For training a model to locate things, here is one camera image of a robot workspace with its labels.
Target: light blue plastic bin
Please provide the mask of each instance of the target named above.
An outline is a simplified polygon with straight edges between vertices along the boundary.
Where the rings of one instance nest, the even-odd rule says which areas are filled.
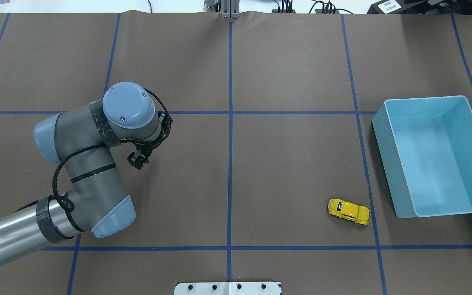
[[[466,97],[386,100],[372,124],[399,218],[472,213]]]

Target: white metal plate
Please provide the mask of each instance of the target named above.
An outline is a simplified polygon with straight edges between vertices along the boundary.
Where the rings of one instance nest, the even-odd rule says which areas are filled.
[[[180,283],[174,295],[281,295],[280,282]]]

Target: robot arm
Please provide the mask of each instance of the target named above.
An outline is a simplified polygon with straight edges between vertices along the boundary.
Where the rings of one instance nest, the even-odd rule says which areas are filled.
[[[134,222],[131,197],[109,149],[133,142],[137,151],[127,159],[141,169],[152,149],[167,138],[172,119],[164,106],[165,112],[156,112],[150,94],[161,103],[141,86],[121,82],[102,100],[36,125],[34,141],[41,154],[61,162],[54,173],[54,196],[0,219],[0,265],[85,230],[103,238]],[[57,173],[63,165],[74,189],[57,196]]]

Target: white label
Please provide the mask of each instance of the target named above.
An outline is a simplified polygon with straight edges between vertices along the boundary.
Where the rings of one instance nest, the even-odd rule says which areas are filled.
[[[396,2],[396,0],[389,0],[389,1],[383,2],[381,4],[378,4],[378,7],[380,7],[380,9],[385,14],[401,8],[401,6],[398,4],[398,2]]]

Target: black velcro strap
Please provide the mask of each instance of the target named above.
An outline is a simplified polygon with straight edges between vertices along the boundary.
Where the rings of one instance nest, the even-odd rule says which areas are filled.
[[[97,100],[90,103],[90,113],[92,114],[94,123],[96,124],[98,132],[103,138],[103,142],[105,143],[107,148],[110,149],[114,146],[120,145],[120,139],[118,138],[114,130],[112,130],[112,127],[109,124],[109,120],[103,112],[102,100]]]
[[[84,174],[81,174],[81,175],[79,175],[79,176],[74,177],[74,178],[71,179],[70,181],[71,181],[72,183],[77,183],[77,182],[80,181],[80,180],[86,179],[87,177],[94,176],[94,175],[96,175],[96,174],[98,174],[98,173],[101,173],[101,172],[110,170],[110,169],[112,169],[112,168],[116,168],[116,163],[112,163],[112,164],[109,164],[109,165],[107,165],[107,166],[103,166],[103,167],[101,167],[101,168],[94,169],[94,170],[92,170],[92,171],[88,171],[88,172],[86,172],[86,173],[84,173]]]
[[[39,199],[36,206],[36,220],[43,237],[51,243],[61,243],[72,239],[73,237],[65,237],[52,222],[50,211],[48,209],[49,203],[50,198],[45,197]]]

